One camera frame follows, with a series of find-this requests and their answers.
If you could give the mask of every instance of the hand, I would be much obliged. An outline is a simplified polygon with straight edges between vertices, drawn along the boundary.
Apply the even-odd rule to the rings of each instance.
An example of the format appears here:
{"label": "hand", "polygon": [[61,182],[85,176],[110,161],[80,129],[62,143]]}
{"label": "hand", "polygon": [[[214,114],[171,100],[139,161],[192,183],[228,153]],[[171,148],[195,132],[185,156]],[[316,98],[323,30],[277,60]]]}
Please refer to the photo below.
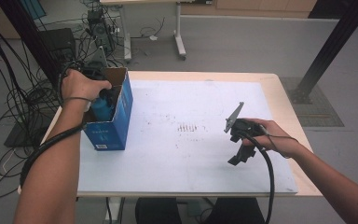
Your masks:
{"label": "hand", "polygon": [[[270,138],[266,135],[257,136],[255,140],[260,143],[266,149],[272,149],[281,153],[286,157],[293,157],[303,146],[286,133],[275,121],[264,119],[247,119],[255,123],[263,125]],[[242,143],[246,146],[252,146],[253,144],[248,139],[243,139]]]}
{"label": "hand", "polygon": [[92,101],[98,97],[100,90],[112,88],[109,81],[91,80],[74,69],[68,69],[66,74],[62,81],[62,99],[81,97]]}

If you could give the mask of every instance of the forearm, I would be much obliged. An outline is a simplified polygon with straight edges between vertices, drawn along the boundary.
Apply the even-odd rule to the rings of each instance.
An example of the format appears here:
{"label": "forearm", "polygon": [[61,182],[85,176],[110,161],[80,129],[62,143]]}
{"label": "forearm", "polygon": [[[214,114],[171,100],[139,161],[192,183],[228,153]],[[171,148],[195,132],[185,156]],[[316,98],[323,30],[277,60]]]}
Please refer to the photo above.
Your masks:
{"label": "forearm", "polygon": [[358,223],[358,185],[303,146],[294,159],[347,223]]}
{"label": "forearm", "polygon": [[[85,102],[68,101],[63,106],[48,140],[79,125],[83,119],[84,106]],[[15,222],[74,222],[72,219],[75,216],[74,201],[79,173],[79,142],[80,133],[75,133],[49,148],[34,162],[22,186]],[[62,216],[64,211],[71,216]]]}

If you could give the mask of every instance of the blue box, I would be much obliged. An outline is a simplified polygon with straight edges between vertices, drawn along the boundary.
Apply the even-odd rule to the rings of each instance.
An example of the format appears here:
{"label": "blue box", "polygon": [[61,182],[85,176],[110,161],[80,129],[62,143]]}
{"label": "blue box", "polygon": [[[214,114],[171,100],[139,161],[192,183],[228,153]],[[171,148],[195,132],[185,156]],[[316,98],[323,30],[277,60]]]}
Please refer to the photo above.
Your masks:
{"label": "blue box", "polygon": [[106,68],[103,73],[112,86],[121,87],[117,99],[114,99],[115,114],[111,121],[96,121],[90,109],[85,115],[87,127],[84,132],[96,150],[124,150],[133,100],[128,71],[123,67]]}

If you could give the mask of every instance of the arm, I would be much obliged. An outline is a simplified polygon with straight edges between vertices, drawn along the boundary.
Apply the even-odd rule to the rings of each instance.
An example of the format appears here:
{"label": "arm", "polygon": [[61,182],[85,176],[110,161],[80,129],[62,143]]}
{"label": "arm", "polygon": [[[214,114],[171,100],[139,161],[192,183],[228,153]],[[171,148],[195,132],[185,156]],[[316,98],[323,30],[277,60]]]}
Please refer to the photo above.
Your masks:
{"label": "arm", "polygon": [[[108,81],[87,79],[75,70],[62,82],[62,98],[95,99]],[[85,100],[64,102],[48,139],[82,122]],[[44,152],[32,166],[21,191],[14,223],[75,223],[75,203],[80,158],[80,133],[73,134]]]}
{"label": "arm", "polygon": [[[271,135],[289,136],[274,121],[250,120],[266,127]],[[296,140],[271,137],[271,141],[276,146],[273,148],[273,144],[266,136],[258,136],[255,139],[263,147],[293,158],[341,218],[347,223],[358,223],[358,185],[356,183],[323,162]],[[243,143],[251,145],[248,140],[244,140]]]}

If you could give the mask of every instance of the black pole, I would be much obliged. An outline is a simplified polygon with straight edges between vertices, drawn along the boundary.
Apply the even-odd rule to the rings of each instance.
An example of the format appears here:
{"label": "black pole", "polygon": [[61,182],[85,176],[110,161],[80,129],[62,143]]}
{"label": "black pole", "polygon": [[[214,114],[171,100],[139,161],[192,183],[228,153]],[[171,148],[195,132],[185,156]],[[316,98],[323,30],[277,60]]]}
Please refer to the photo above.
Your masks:
{"label": "black pole", "polygon": [[324,74],[330,63],[358,27],[358,0],[353,0],[342,15],[324,46],[319,51],[305,76],[295,90],[290,91],[290,98],[295,104],[310,104],[310,92]]}
{"label": "black pole", "polygon": [[0,7],[31,51],[53,87],[57,87],[61,66],[54,61],[43,43],[34,20],[21,4],[21,0],[0,0]]}

